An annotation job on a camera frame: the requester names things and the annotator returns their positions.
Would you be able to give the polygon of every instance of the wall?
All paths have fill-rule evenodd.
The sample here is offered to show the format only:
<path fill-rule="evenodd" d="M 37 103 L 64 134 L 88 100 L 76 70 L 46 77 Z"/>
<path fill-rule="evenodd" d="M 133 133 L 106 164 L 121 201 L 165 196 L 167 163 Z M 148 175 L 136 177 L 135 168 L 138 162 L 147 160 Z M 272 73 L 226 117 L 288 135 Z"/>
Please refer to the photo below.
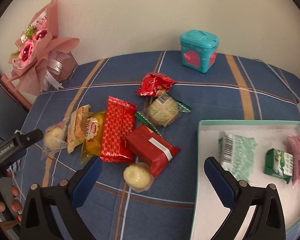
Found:
<path fill-rule="evenodd" d="M 0 72 L 33 14 L 50 0 L 14 0 L 0 19 Z M 291 0 L 59 0 L 59 35 L 81 39 L 79 64 L 179 49 L 179 34 L 219 36 L 219 52 L 260 58 L 300 78 L 300 11 Z M 34 97 L 26 96 L 30 101 Z"/>

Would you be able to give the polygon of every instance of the white tray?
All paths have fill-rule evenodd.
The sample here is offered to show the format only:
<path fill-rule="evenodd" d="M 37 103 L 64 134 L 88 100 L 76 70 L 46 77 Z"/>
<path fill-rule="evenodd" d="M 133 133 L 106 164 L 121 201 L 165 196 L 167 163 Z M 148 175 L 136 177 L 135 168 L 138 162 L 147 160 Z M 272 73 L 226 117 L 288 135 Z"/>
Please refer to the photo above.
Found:
<path fill-rule="evenodd" d="M 257 141 L 254 171 L 249 184 L 266 187 L 269 183 L 274 183 L 277 186 L 288 233 L 300 222 L 300 184 L 292 188 L 291 181 L 286 184 L 285 180 L 266 175 L 263 170 L 266 152 L 271 148 L 284 151 L 287 136 L 300 135 L 300 122 L 206 120 L 199 123 L 198 131 L 198 182 L 191 240 L 210 240 L 230 211 L 223 207 L 203 169 L 207 157 L 214 156 L 218 160 L 218 139 L 224 131 L 253 137 Z M 235 239 L 243 238 L 254 209 L 255 207 L 250 207 Z"/>

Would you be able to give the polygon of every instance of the teal toy box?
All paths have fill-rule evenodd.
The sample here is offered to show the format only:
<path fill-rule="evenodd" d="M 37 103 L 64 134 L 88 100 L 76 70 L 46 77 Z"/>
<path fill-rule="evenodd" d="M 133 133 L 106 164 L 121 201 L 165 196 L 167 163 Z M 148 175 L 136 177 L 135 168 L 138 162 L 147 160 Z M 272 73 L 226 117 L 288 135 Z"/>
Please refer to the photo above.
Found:
<path fill-rule="evenodd" d="M 180 35 L 182 64 L 201 73 L 206 73 L 214 64 L 218 53 L 219 38 L 199 30 Z"/>

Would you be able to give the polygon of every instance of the box lid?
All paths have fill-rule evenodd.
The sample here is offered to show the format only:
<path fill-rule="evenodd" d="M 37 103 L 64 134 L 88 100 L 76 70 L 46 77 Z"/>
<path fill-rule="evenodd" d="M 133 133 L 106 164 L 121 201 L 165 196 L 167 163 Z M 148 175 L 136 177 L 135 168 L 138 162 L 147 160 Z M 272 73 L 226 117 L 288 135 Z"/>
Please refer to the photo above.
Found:
<path fill-rule="evenodd" d="M 181 34 L 180 41 L 202 48 L 212 48 L 219 44 L 219 38 L 216 35 L 199 30 L 191 30 Z"/>

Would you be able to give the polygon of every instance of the pink wrapping paper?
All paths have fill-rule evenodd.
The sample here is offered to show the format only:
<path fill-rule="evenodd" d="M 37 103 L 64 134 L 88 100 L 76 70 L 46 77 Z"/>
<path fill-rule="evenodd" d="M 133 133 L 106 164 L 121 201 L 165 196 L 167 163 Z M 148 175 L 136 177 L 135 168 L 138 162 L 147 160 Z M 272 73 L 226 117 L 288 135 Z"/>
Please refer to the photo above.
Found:
<path fill-rule="evenodd" d="M 9 63 L 12 64 L 13 70 L 11 71 L 12 77 L 8 79 L 8 82 L 19 79 L 20 82 L 16 86 L 17 90 L 24 91 L 32 95 L 39 95 L 43 89 L 43 83 L 45 73 L 48 69 L 48 55 L 51 51 L 56 50 L 64 53 L 70 53 L 79 44 L 78 38 L 58 38 L 58 0 L 51 0 L 47 6 L 43 7 L 37 12 L 28 26 L 30 26 L 44 11 L 46 10 L 46 21 L 42 21 L 36 24 L 38 30 L 37 35 L 32 37 L 30 43 L 33 46 L 33 50 L 26 50 L 26 45 L 29 43 L 25 42 L 25 46 L 19 47 L 22 43 L 21 37 L 16 40 L 15 44 L 18 49 L 25 54 L 29 51 L 30 55 L 28 59 L 21 60 L 24 54 L 20 53 L 19 56 L 10 56 Z M 46 35 L 36 41 L 39 37 L 39 33 L 42 30 L 47 30 Z M 53 74 L 52 76 L 61 82 L 65 80 L 72 72 L 75 63 L 72 59 L 66 59 L 62 63 L 62 70 L 59 75 Z"/>

